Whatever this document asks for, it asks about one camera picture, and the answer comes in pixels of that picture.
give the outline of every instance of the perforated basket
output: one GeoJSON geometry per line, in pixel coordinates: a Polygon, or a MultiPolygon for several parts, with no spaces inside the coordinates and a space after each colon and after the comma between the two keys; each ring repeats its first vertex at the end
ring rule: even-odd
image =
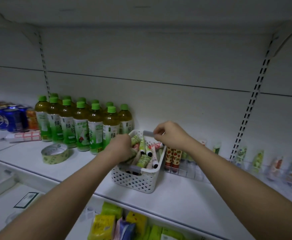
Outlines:
{"type": "MultiPolygon", "coordinates": [[[[146,146],[158,143],[153,137],[153,133],[149,131],[133,130],[129,133],[130,137],[138,135],[141,139],[144,136],[146,146]]],[[[160,171],[160,167],[163,163],[164,155],[166,152],[166,146],[159,160],[159,165],[156,169],[146,169],[137,166],[125,166],[120,164],[112,169],[112,179],[116,184],[128,187],[134,190],[138,190],[143,193],[150,194],[155,190],[156,181],[160,171]],[[138,173],[137,175],[127,173],[127,171],[133,171],[138,173]]]]}

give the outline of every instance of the bottle cap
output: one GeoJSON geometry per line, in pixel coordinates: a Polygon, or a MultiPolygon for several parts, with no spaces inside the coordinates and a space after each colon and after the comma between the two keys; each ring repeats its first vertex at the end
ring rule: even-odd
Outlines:
{"type": "Polygon", "coordinates": [[[100,109],[100,106],[98,103],[94,103],[94,104],[91,104],[91,109],[93,110],[99,110],[100,109]]]}
{"type": "Polygon", "coordinates": [[[71,105],[71,100],[70,99],[64,99],[63,100],[63,105],[71,105]]]}
{"type": "Polygon", "coordinates": [[[40,95],[40,96],[38,97],[38,100],[39,100],[39,101],[47,101],[47,97],[44,96],[44,95],[40,95]]]}
{"type": "Polygon", "coordinates": [[[56,93],[56,92],[52,92],[52,93],[50,94],[50,97],[56,97],[56,98],[59,98],[58,93],[56,93]]]}
{"type": "Polygon", "coordinates": [[[116,107],[115,106],[108,106],[108,113],[116,113],[116,107]]]}
{"type": "Polygon", "coordinates": [[[80,97],[80,98],[78,98],[77,102],[84,102],[84,103],[86,103],[86,98],[85,97],[80,97]]]}
{"type": "Polygon", "coordinates": [[[128,104],[121,104],[120,109],[121,110],[128,110],[128,104]]]}
{"type": "Polygon", "coordinates": [[[56,102],[58,102],[58,98],[57,97],[50,97],[50,102],[56,103],[56,102]]]}
{"type": "Polygon", "coordinates": [[[113,102],[107,102],[107,103],[106,103],[106,108],[107,108],[108,106],[113,106],[113,105],[114,105],[113,102]]]}
{"type": "Polygon", "coordinates": [[[77,102],[77,108],[84,108],[85,107],[85,102],[84,101],[78,101],[77,102]]]}

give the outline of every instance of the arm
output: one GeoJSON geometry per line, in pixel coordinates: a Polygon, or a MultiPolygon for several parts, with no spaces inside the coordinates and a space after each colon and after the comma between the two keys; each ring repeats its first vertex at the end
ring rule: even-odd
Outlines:
{"type": "Polygon", "coordinates": [[[174,122],[158,125],[154,134],[168,147],[191,155],[253,237],[292,239],[291,201],[201,145],[174,122]]]}
{"type": "Polygon", "coordinates": [[[65,239],[100,182],[130,155],[130,137],[117,135],[91,162],[6,226],[0,232],[0,240],[65,239]]]}

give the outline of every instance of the person's left hand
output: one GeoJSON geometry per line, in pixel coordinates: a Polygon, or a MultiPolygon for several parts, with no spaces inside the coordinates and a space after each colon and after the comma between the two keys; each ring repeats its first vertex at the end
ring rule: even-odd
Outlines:
{"type": "Polygon", "coordinates": [[[110,140],[104,151],[111,153],[116,164],[126,161],[132,156],[132,139],[128,134],[116,135],[110,140]]]}

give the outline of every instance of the green tea bottle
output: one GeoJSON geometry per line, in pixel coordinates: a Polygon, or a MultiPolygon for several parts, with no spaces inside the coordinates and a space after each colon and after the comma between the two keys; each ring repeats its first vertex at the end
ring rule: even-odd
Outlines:
{"type": "Polygon", "coordinates": [[[107,103],[106,103],[106,108],[105,108],[105,110],[104,110],[104,114],[105,114],[105,115],[108,113],[108,106],[113,106],[113,105],[114,105],[113,102],[107,102],[107,103]]]}
{"type": "Polygon", "coordinates": [[[52,141],[62,143],[64,140],[63,129],[60,122],[60,104],[57,97],[50,97],[50,105],[47,108],[48,120],[51,128],[52,141]]]}
{"type": "Polygon", "coordinates": [[[120,121],[120,134],[129,134],[132,131],[132,114],[128,110],[127,104],[120,105],[121,111],[118,113],[118,118],[120,121]]]}
{"type": "Polygon", "coordinates": [[[108,106],[108,113],[104,115],[103,120],[103,143],[104,148],[109,144],[112,138],[119,133],[120,121],[115,106],[108,106]]]}
{"type": "Polygon", "coordinates": [[[71,103],[70,99],[64,99],[59,115],[61,127],[63,129],[64,144],[66,144],[68,148],[75,148],[77,147],[75,123],[73,121],[75,108],[72,107],[71,103]]]}
{"type": "Polygon", "coordinates": [[[86,103],[86,98],[85,97],[80,97],[78,98],[77,102],[83,101],[85,102],[85,108],[90,109],[90,106],[86,103]]]}
{"type": "Polygon", "coordinates": [[[88,117],[90,152],[94,155],[103,150],[103,118],[99,104],[91,105],[92,112],[88,117]]]}
{"type": "Polygon", "coordinates": [[[49,103],[46,96],[39,96],[39,102],[36,103],[35,111],[36,117],[40,129],[40,135],[42,141],[51,141],[51,129],[47,116],[47,109],[49,103]]]}
{"type": "MultiPolygon", "coordinates": [[[[94,100],[91,101],[91,104],[99,104],[99,100],[98,100],[98,99],[94,99],[94,100]]],[[[103,108],[100,106],[100,104],[99,104],[99,107],[100,107],[100,111],[103,112],[104,110],[103,110],[103,108]]]]}
{"type": "Polygon", "coordinates": [[[52,98],[52,97],[56,97],[56,98],[58,99],[58,103],[59,103],[60,105],[63,105],[63,101],[59,98],[58,93],[56,93],[56,92],[52,92],[52,93],[50,94],[50,97],[51,97],[51,98],[52,98]]]}
{"type": "Polygon", "coordinates": [[[80,152],[89,151],[88,116],[89,111],[85,108],[85,102],[77,102],[77,110],[73,115],[73,120],[75,122],[77,148],[80,152]]]}
{"type": "Polygon", "coordinates": [[[64,96],[64,100],[65,100],[65,99],[69,99],[69,100],[71,101],[71,106],[72,106],[72,107],[74,107],[74,108],[77,107],[76,104],[71,100],[71,96],[66,95],[66,96],[64,96]]]}

